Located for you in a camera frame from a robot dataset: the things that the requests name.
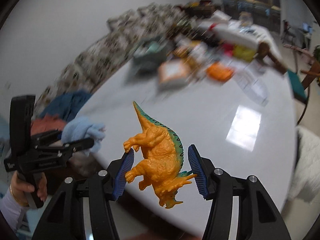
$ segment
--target human hand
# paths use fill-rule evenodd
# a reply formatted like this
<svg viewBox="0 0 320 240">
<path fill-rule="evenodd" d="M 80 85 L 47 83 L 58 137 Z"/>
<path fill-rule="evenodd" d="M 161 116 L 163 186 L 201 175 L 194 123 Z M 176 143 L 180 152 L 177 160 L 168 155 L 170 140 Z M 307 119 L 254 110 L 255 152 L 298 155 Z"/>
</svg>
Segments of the human hand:
<svg viewBox="0 0 320 240">
<path fill-rule="evenodd" d="M 37 183 L 38 190 L 37 190 L 37 196 L 42 200 L 45 201 L 47 199 L 47 178 L 45 177 L 45 174 L 42 173 L 41 179 Z M 13 198 L 19 203 L 19 204 L 28 204 L 28 200 L 25 196 L 25 192 L 32 193 L 35 191 L 35 188 L 33 185 L 21 180 L 18 178 L 18 172 L 15 171 L 15 173 L 12 176 L 11 179 L 11 192 L 13 194 Z"/>
</svg>

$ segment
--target dark blue cloth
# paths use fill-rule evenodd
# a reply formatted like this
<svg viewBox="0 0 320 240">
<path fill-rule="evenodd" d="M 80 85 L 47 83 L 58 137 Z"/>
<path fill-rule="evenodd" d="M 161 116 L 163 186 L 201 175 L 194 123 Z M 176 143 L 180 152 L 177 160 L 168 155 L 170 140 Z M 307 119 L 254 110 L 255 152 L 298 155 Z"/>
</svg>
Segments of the dark blue cloth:
<svg viewBox="0 0 320 240">
<path fill-rule="evenodd" d="M 58 96 L 43 110 L 40 118 L 44 118 L 46 114 L 58 114 L 60 119 L 70 122 L 91 96 L 92 94 L 83 90 Z"/>
</svg>

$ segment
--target orange toy dinosaur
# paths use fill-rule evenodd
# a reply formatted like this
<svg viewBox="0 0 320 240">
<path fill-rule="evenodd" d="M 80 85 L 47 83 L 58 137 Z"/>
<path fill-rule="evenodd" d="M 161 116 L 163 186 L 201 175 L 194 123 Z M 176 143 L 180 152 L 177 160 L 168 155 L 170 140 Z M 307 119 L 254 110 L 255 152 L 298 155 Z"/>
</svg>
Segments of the orange toy dinosaur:
<svg viewBox="0 0 320 240">
<path fill-rule="evenodd" d="M 133 147 L 137 152 L 141 147 L 144 160 L 128 171 L 125 178 L 131 183 L 135 177 L 143 175 L 139 189 L 144 190 L 152 185 L 160 199 L 159 205 L 163 207 L 165 204 L 165 208 L 172 208 L 175 204 L 183 203 L 176 201 L 175 195 L 183 185 L 190 184 L 191 181 L 188 180 L 196 177 L 196 174 L 191 174 L 191 171 L 180 172 L 183 165 L 183 147 L 177 134 L 143 112 L 136 102 L 133 102 L 133 106 L 142 133 L 127 140 L 124 150 L 128 153 Z"/>
</svg>

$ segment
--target silver bolt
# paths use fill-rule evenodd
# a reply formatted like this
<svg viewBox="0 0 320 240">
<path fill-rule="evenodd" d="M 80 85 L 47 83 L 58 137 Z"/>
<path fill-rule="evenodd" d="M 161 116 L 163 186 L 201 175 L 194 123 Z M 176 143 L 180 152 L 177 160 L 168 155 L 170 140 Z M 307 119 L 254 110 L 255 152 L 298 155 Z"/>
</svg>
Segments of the silver bolt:
<svg viewBox="0 0 320 240">
<path fill-rule="evenodd" d="M 103 170 L 103 171 L 99 171 L 98 174 L 99 174 L 99 176 L 104 177 L 104 176 L 106 176 L 108 174 L 108 172 Z"/>
<path fill-rule="evenodd" d="M 223 174 L 223 170 L 222 169 L 215 169 L 214 173 L 217 175 L 222 175 Z"/>
<path fill-rule="evenodd" d="M 64 182 L 67 184 L 70 184 L 73 181 L 73 179 L 71 177 L 67 177 Z"/>
<path fill-rule="evenodd" d="M 253 182 L 253 183 L 258 181 L 257 177 L 255 177 L 255 176 L 250 176 L 250 177 L 249 177 L 249 180 L 250 180 L 251 182 Z"/>
</svg>

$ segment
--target bracelet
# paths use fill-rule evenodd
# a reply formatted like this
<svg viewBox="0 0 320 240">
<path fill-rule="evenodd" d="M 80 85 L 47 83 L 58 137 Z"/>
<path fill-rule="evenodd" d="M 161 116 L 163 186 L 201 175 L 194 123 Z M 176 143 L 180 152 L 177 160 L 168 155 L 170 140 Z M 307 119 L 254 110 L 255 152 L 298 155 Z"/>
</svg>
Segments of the bracelet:
<svg viewBox="0 0 320 240">
<path fill-rule="evenodd" d="M 13 194 L 13 192 L 12 192 L 12 189 L 11 189 L 11 184 L 10 184 L 10 193 L 11 193 L 12 197 L 14 198 L 14 200 L 15 200 L 20 206 L 22 206 L 22 207 L 28 207 L 28 206 L 29 206 L 29 203 L 24 203 L 24 202 L 18 200 L 18 199 L 14 196 L 14 194 Z"/>
</svg>

